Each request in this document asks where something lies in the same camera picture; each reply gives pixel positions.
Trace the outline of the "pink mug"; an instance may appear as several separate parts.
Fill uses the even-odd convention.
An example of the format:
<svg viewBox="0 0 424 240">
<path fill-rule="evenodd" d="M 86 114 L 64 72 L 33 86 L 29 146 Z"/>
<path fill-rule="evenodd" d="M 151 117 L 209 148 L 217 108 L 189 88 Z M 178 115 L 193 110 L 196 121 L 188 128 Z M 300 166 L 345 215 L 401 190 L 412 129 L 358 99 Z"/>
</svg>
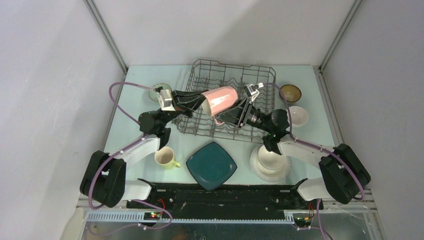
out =
<svg viewBox="0 0 424 240">
<path fill-rule="evenodd" d="M 204 93 L 204 96 L 205 100 L 201 105 L 202 110 L 208 117 L 213 117 L 216 124 L 216 115 L 231 108 L 238 100 L 238 93 L 232 86 L 208 90 Z"/>
</svg>

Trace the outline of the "white ribbed bowl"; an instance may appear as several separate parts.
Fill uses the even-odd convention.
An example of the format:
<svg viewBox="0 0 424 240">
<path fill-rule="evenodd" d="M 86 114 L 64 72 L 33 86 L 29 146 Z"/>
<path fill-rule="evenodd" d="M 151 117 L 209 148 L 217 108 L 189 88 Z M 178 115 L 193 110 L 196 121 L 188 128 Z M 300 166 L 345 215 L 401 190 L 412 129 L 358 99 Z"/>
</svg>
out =
<svg viewBox="0 0 424 240">
<path fill-rule="evenodd" d="M 258 150 L 258 161 L 267 170 L 278 170 L 288 166 L 288 160 L 284 155 L 268 151 L 265 146 Z"/>
</svg>

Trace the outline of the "white scalloped plate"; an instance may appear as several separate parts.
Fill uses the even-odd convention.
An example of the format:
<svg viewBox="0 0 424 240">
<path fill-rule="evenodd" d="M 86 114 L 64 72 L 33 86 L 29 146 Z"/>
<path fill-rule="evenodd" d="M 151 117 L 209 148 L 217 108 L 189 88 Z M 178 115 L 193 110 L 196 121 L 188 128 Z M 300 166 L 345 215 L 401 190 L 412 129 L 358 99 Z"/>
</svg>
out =
<svg viewBox="0 0 424 240">
<path fill-rule="evenodd" d="M 277 169 L 277 170 L 265 169 L 263 166 L 260 165 L 259 159 L 258 159 L 258 150 L 262 146 L 256 147 L 250 155 L 249 164 L 250 164 L 250 168 L 251 168 L 252 172 L 259 179 L 261 179 L 262 181 L 265 181 L 267 183 L 272 183 L 272 184 L 283 183 L 285 181 L 285 179 L 291 173 L 291 169 L 292 169 L 291 161 L 284 155 L 287 158 L 287 161 L 288 161 L 288 165 L 286 167 L 282 167 L 282 168 Z"/>
</svg>

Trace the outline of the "teal square plate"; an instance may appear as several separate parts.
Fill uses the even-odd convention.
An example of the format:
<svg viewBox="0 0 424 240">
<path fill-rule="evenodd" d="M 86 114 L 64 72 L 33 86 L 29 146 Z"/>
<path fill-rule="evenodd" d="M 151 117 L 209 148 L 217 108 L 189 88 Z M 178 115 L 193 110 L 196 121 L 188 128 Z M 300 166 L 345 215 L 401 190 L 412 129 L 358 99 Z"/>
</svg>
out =
<svg viewBox="0 0 424 240">
<path fill-rule="evenodd" d="M 230 154 L 215 141 L 192 154 L 186 166 L 194 180 L 206 191 L 223 185 L 238 168 Z"/>
</svg>

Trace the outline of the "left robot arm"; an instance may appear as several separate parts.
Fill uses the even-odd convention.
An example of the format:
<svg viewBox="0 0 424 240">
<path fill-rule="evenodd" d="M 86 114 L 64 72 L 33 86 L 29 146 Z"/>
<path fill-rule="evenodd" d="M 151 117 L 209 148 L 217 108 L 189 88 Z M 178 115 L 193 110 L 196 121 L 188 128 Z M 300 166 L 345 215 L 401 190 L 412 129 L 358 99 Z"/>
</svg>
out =
<svg viewBox="0 0 424 240">
<path fill-rule="evenodd" d="M 145 208 L 153 208 L 158 194 L 146 180 L 127 180 L 127 170 L 146 156 L 166 146 L 171 129 L 167 124 L 180 115 L 192 117 L 206 100 L 205 91 L 179 91 L 156 88 L 160 108 L 143 112 L 137 123 L 141 136 L 129 145 L 109 154 L 92 154 L 83 176 L 80 192 L 88 197 L 93 210 L 103 206 L 112 208 L 121 201 L 138 200 Z"/>
</svg>

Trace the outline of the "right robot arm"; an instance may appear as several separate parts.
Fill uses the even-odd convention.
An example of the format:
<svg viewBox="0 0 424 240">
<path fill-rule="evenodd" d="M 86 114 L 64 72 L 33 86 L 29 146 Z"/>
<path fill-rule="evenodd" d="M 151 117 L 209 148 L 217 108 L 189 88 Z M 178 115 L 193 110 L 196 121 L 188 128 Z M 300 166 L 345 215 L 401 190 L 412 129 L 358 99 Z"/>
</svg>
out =
<svg viewBox="0 0 424 240">
<path fill-rule="evenodd" d="M 217 122 L 236 127 L 245 125 L 266 132 L 263 146 L 257 147 L 250 158 L 250 165 L 258 177 L 268 183 L 285 178 L 290 170 L 290 158 L 296 158 L 321 172 L 321 177 L 299 181 L 291 194 L 291 204 L 304 209 L 312 200 L 328 199 L 341 204 L 365 198 L 365 186 L 371 176 L 353 149 L 341 143 L 338 146 L 319 145 L 293 135 L 295 122 L 288 110 L 276 109 L 263 113 L 249 100 L 215 115 Z"/>
</svg>

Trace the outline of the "pale green bowl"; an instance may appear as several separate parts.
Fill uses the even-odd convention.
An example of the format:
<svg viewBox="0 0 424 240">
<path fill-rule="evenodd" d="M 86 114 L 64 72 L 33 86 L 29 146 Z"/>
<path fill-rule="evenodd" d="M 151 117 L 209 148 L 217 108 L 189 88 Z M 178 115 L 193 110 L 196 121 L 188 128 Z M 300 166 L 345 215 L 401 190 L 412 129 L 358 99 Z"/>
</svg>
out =
<svg viewBox="0 0 424 240">
<path fill-rule="evenodd" d="M 155 84 L 155 85 L 153 86 L 153 88 L 154 88 L 154 89 L 157 89 L 157 88 L 159 88 L 159 87 L 162 87 L 163 89 L 171 90 L 171 91 L 172 91 L 172 87 L 171 87 L 170 85 L 166 84 L 166 83 L 158 83 L 158 84 Z M 159 100 L 158 100 L 159 92 L 157 92 L 157 91 L 153 90 L 153 91 L 150 91 L 148 95 L 149 95 L 149 98 L 150 98 L 153 102 L 158 102 L 158 101 L 159 101 Z"/>
</svg>

